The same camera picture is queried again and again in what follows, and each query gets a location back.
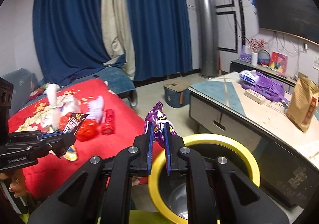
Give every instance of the curtain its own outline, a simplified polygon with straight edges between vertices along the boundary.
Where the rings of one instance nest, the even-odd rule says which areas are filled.
[[[117,37],[113,0],[101,0],[101,24],[103,43],[111,58],[104,65],[116,63],[118,59],[125,61],[124,50]]]
[[[124,71],[129,76],[129,78],[133,80],[135,76],[135,54],[127,1],[113,0],[113,4],[118,38],[125,50],[126,55],[126,64],[124,65]]]
[[[45,80],[60,86],[98,72],[110,60],[101,0],[34,0],[33,36]]]
[[[192,70],[186,0],[127,0],[135,81]]]

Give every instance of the purple bag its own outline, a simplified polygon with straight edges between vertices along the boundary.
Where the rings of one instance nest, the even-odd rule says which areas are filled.
[[[289,103],[289,100],[285,98],[285,90],[282,84],[278,83],[277,81],[271,80],[258,71],[257,75],[259,76],[259,79],[256,85],[242,81],[242,88],[251,89],[258,94],[263,95],[270,101],[278,102],[280,100],[283,100],[285,103]]]

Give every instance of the table drawer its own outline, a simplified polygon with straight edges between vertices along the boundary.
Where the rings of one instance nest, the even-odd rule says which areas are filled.
[[[190,96],[189,116],[212,133],[218,134],[219,128],[214,122],[218,123],[220,121],[221,112],[217,109],[207,105],[194,96]]]
[[[250,152],[254,152],[260,140],[261,136],[254,133],[247,127],[241,125],[234,119],[222,114],[220,121],[221,129],[218,134],[230,137],[242,145],[244,145]]]

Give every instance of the brown paper bag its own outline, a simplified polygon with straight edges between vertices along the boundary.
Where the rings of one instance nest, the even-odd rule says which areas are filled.
[[[318,106],[319,88],[306,77],[298,79],[286,116],[304,133]]]

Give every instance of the human hand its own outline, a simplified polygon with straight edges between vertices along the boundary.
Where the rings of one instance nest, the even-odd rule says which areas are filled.
[[[10,178],[12,180],[10,184],[10,188],[8,189],[9,192],[14,192],[14,197],[18,198],[19,196],[23,196],[26,194],[26,187],[25,187],[25,177],[23,175],[23,170],[18,169],[15,171],[9,171],[5,173],[0,174],[0,180],[6,180]],[[2,187],[0,186],[1,191],[3,192],[4,196],[7,198],[5,195],[4,191],[2,190]]]

